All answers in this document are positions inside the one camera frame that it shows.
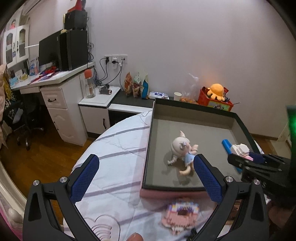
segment computer monitor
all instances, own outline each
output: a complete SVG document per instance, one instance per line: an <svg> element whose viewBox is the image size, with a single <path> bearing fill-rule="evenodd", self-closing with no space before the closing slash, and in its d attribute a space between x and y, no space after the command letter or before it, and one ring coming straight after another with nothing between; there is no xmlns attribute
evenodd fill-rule
<svg viewBox="0 0 296 241"><path fill-rule="evenodd" d="M60 34L61 31L58 31L39 42L39 65L54 62L58 66L58 37Z"/></svg>

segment white cup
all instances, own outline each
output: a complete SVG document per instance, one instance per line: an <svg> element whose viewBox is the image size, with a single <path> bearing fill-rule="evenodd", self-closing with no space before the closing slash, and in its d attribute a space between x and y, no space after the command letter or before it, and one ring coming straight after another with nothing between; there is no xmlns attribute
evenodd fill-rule
<svg viewBox="0 0 296 241"><path fill-rule="evenodd" d="M181 93L179 93L179 92L175 92L175 93L174 93L174 100L179 101L180 98L181 98L181 96L182 96Z"/></svg>

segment bolt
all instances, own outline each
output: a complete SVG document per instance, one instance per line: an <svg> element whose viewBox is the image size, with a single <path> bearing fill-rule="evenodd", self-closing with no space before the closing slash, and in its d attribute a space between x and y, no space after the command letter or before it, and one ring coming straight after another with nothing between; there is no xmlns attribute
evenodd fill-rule
<svg viewBox="0 0 296 241"><path fill-rule="evenodd" d="M255 185L259 185L260 184L260 181L257 180L257 179L254 179L254 183L255 183Z"/></svg>
<svg viewBox="0 0 296 241"><path fill-rule="evenodd" d="M233 178L232 178L231 176L227 176L227 177L225 178L225 180L226 180L228 183L233 182Z"/></svg>
<svg viewBox="0 0 296 241"><path fill-rule="evenodd" d="M68 180L67 177L61 177L61 178L59 179L59 181L60 181L61 183L65 183L67 180Z"/></svg>
<svg viewBox="0 0 296 241"><path fill-rule="evenodd" d="M35 180L35 181L33 182L33 185L34 185L34 186L37 186L39 183L40 183L39 180Z"/></svg>

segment white bedding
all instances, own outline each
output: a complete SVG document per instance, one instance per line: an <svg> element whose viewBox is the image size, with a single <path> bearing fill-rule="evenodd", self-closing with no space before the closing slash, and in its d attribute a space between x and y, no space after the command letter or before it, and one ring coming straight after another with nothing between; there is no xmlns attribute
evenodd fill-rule
<svg viewBox="0 0 296 241"><path fill-rule="evenodd" d="M145 241L185 240L190 230L173 236L161 225L167 205L173 200L139 197L140 182L149 135L151 111L127 118L102 134L80 157L81 166L90 154L96 154L100 167L83 199L76 203L78 210L101 241L124 241L131 234L141 234ZM215 208L210 199L197 200L200 206L199 230ZM111 238L105 224L112 226ZM65 233L73 236L64 220ZM225 227L221 234L227 232Z"/></svg>

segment cabinet door handle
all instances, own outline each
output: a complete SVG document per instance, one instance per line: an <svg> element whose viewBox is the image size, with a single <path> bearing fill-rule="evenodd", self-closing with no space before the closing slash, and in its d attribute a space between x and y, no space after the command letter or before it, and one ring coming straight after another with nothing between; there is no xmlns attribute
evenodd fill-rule
<svg viewBox="0 0 296 241"><path fill-rule="evenodd" d="M50 100L50 99L48 99L47 102L54 102L54 101L57 101L57 100L56 100L56 99L54 99L54 100Z"/></svg>
<svg viewBox="0 0 296 241"><path fill-rule="evenodd" d="M105 127L105 130L107 130L107 127L105 125L105 119L103 119L103 126Z"/></svg>

